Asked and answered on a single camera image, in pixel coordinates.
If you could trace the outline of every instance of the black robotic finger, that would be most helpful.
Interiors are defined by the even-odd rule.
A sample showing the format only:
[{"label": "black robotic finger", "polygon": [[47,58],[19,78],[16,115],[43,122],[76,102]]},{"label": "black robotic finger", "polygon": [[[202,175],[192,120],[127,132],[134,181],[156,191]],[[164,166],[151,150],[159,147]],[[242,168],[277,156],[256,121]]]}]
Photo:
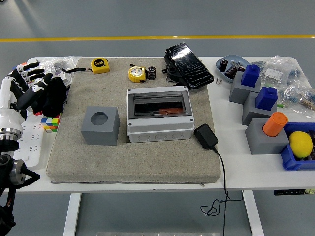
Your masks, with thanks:
[{"label": "black robotic finger", "polygon": [[22,90],[14,81],[11,81],[10,91],[14,94],[16,99],[19,99],[23,95]]},{"label": "black robotic finger", "polygon": [[15,104],[16,110],[25,110],[27,109],[34,101],[36,101],[47,89],[47,86],[52,79],[53,74],[48,73],[44,78],[40,79],[39,82],[34,84],[32,88],[27,90]]},{"label": "black robotic finger", "polygon": [[36,70],[30,70],[30,71],[25,71],[26,72],[26,76],[31,76],[34,74],[43,74],[45,72],[44,69],[36,69]]},{"label": "black robotic finger", "polygon": [[24,66],[24,67],[23,67],[23,70],[28,70],[28,69],[31,69],[31,68],[36,68],[36,67],[38,67],[38,66],[39,66],[39,61]]},{"label": "black robotic finger", "polygon": [[28,84],[25,82],[25,80],[22,78],[21,74],[18,72],[17,69],[14,69],[10,74],[8,74],[8,76],[13,77],[14,78],[14,82],[16,83],[16,85],[18,87],[20,87],[20,89],[25,92],[26,90],[29,89]]},{"label": "black robotic finger", "polygon": [[41,73],[41,74],[35,74],[33,76],[30,77],[30,81],[33,81],[33,80],[36,80],[36,79],[40,79],[40,78],[43,78],[45,76],[44,73]]}]

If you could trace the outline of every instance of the blue bin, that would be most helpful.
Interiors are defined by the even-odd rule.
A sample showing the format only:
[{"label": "blue bin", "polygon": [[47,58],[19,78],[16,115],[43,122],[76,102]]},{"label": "blue bin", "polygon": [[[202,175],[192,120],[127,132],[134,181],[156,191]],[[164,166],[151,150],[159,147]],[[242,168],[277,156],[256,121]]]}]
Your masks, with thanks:
[{"label": "blue bin", "polygon": [[[289,137],[294,131],[303,131],[309,132],[310,130],[315,130],[315,123],[298,123],[298,122],[289,122],[284,127],[284,130]],[[287,145],[281,152],[281,157],[283,160],[283,167],[287,171],[297,171],[297,170],[309,170],[315,169],[315,161],[297,161],[294,158],[292,149],[290,145]]]}]

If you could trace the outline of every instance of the orange cap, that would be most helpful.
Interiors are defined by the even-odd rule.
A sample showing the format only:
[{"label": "orange cap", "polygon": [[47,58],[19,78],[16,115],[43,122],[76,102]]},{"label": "orange cap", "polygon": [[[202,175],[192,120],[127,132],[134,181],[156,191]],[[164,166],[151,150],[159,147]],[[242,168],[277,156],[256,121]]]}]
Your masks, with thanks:
[{"label": "orange cap", "polygon": [[280,133],[288,121],[289,120],[285,114],[274,112],[263,126],[262,131],[270,137],[275,137]]}]

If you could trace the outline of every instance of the gray cube block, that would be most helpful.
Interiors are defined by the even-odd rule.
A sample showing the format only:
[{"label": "gray cube block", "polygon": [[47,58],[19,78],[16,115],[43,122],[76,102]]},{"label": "gray cube block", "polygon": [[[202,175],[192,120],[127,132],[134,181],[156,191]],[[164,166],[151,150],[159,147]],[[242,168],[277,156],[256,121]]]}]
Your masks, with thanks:
[{"label": "gray cube block", "polygon": [[235,78],[232,83],[231,91],[230,91],[230,102],[235,102],[239,104],[244,104],[246,98],[248,97],[250,92],[257,92],[260,91],[260,84],[261,84],[261,77],[258,78],[255,87],[249,87],[246,85],[241,84],[242,75],[244,73],[242,71],[237,71]]},{"label": "gray cube block", "polygon": [[81,133],[89,145],[117,145],[119,126],[117,107],[87,107]]},{"label": "gray cube block", "polygon": [[282,129],[275,137],[266,135],[262,128],[268,119],[252,119],[249,126],[245,130],[246,138],[252,155],[255,154],[279,154],[289,139]]},{"label": "gray cube block", "polygon": [[273,112],[277,111],[277,104],[275,103],[270,111],[256,108],[256,98],[258,93],[250,92],[244,105],[242,124],[249,125],[254,118],[269,118]]}]

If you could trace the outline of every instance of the blue cube block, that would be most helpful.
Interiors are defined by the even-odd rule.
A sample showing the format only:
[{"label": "blue cube block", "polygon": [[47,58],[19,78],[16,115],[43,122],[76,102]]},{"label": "blue cube block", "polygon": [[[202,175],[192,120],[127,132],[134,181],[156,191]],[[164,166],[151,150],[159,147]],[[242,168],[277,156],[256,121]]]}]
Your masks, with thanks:
[{"label": "blue cube block", "polygon": [[259,77],[259,67],[258,65],[247,65],[242,76],[241,85],[255,87],[255,84]]},{"label": "blue cube block", "polygon": [[277,90],[272,87],[262,87],[256,97],[256,108],[270,111],[278,99]]}]

